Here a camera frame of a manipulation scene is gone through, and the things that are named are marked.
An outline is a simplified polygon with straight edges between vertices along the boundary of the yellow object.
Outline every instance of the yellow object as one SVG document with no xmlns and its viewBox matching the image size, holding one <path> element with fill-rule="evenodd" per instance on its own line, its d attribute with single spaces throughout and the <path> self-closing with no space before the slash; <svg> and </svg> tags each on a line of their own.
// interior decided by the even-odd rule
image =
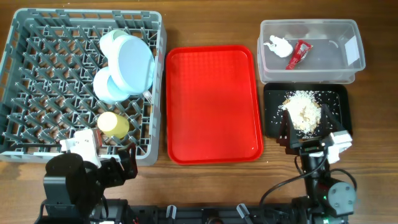
<svg viewBox="0 0 398 224">
<path fill-rule="evenodd" d="M 97 125 L 107 137 L 116 136 L 119 139 L 124 138 L 130 129 L 127 118 L 112 112 L 101 114 L 97 120 Z"/>
</svg>

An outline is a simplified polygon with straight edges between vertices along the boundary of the dish rack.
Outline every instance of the dish rack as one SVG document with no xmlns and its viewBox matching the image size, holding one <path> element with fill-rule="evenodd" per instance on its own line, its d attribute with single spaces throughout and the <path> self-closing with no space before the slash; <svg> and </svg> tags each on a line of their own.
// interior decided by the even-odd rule
<svg viewBox="0 0 398 224">
<path fill-rule="evenodd" d="M 140 37 L 154 54 L 152 103 L 140 95 L 107 105 L 94 94 L 93 77 L 108 64 L 99 40 L 113 29 Z M 60 147 L 28 144 L 72 138 L 112 111 L 125 116 L 131 128 L 123 139 L 103 136 L 100 159 L 119 159 L 117 150 L 134 142 L 137 164 L 154 164 L 166 41 L 162 16 L 154 11 L 18 10 L 0 64 L 0 160 L 47 162 Z M 21 146 L 11 151 L 15 144 Z"/>
</svg>

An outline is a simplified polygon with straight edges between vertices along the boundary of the red packet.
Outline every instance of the red packet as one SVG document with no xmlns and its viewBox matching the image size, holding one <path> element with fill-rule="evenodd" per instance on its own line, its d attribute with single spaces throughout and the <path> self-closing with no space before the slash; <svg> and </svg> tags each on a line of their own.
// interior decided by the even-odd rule
<svg viewBox="0 0 398 224">
<path fill-rule="evenodd" d="M 311 48 L 312 45 L 310 45 L 309 43 L 305 42 L 304 40 L 298 40 L 293 50 L 292 59 L 290 59 L 290 62 L 286 66 L 286 69 L 292 70 L 297 63 L 301 62 L 301 60 L 305 58 Z"/>
</svg>

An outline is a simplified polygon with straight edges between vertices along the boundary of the wooden table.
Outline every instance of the wooden table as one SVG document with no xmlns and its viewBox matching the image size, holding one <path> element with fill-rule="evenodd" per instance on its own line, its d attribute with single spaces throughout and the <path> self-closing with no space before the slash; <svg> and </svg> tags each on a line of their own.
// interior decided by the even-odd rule
<svg viewBox="0 0 398 224">
<path fill-rule="evenodd" d="M 358 181 L 352 223 L 398 223 L 398 2 L 391 1 L 200 1 L 170 0 L 13 0 L 0 3 L 0 49 L 4 48 L 14 12 L 21 7 L 136 9 L 161 13 L 167 50 L 197 45 L 243 44 L 256 54 L 264 19 L 354 19 L 363 40 L 366 69 L 347 85 L 354 146 L 333 167 L 350 171 Z M 263 84 L 257 78 L 261 112 Z M 159 160 L 140 167 L 135 180 L 105 191 L 107 198 L 126 198 L 131 205 L 256 205 L 274 184 L 296 176 L 293 156 L 273 139 L 264 138 L 256 162 L 181 167 L 167 155 L 165 99 Z M 0 162 L 0 223 L 32 223 L 45 198 L 44 164 Z M 349 181 L 343 175 L 337 178 Z M 282 187 L 268 202 L 289 202 L 303 195 L 303 181 Z"/>
</svg>

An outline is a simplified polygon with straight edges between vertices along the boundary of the sticker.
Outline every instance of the sticker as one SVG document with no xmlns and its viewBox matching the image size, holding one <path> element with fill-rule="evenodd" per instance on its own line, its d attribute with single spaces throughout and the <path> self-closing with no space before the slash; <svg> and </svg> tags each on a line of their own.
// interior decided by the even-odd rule
<svg viewBox="0 0 398 224">
<path fill-rule="evenodd" d="M 350 66 L 356 60 L 359 59 L 359 50 L 358 43 L 356 42 L 356 36 L 354 35 L 346 44 L 346 55 L 347 55 L 347 64 Z"/>
</svg>

